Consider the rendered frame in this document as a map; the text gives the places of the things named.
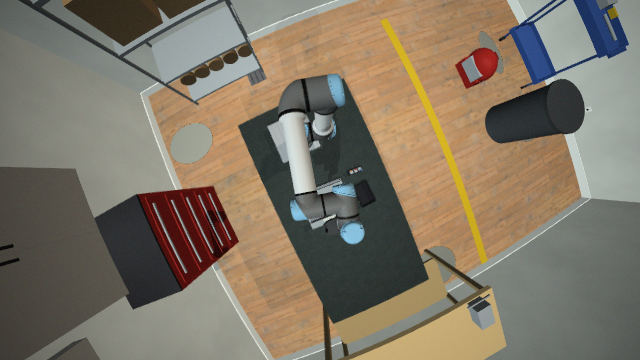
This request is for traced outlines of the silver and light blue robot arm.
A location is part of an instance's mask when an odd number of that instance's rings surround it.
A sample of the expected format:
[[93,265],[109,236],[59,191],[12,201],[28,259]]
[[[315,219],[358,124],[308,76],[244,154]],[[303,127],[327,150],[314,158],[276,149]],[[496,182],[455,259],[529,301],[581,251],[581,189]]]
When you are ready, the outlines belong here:
[[[283,91],[278,117],[283,124],[296,197],[290,202],[293,218],[299,221],[337,214],[342,238],[347,243],[356,244],[364,238],[365,230],[354,185],[339,184],[332,187],[332,192],[318,194],[309,151],[313,141],[335,137],[333,113],[344,105],[345,93],[339,74],[298,79]],[[316,125],[315,120],[304,123],[305,112],[311,111],[315,112]]]

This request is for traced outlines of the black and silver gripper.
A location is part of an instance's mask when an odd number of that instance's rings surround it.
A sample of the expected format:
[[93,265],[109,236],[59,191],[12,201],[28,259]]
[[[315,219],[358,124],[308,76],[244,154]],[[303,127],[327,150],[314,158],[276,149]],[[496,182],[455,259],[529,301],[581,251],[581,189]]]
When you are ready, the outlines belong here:
[[338,218],[337,218],[337,214],[334,218],[331,218],[329,220],[327,220],[324,224],[324,229],[326,231],[327,235],[335,235],[337,233],[340,233],[340,230],[338,228]]

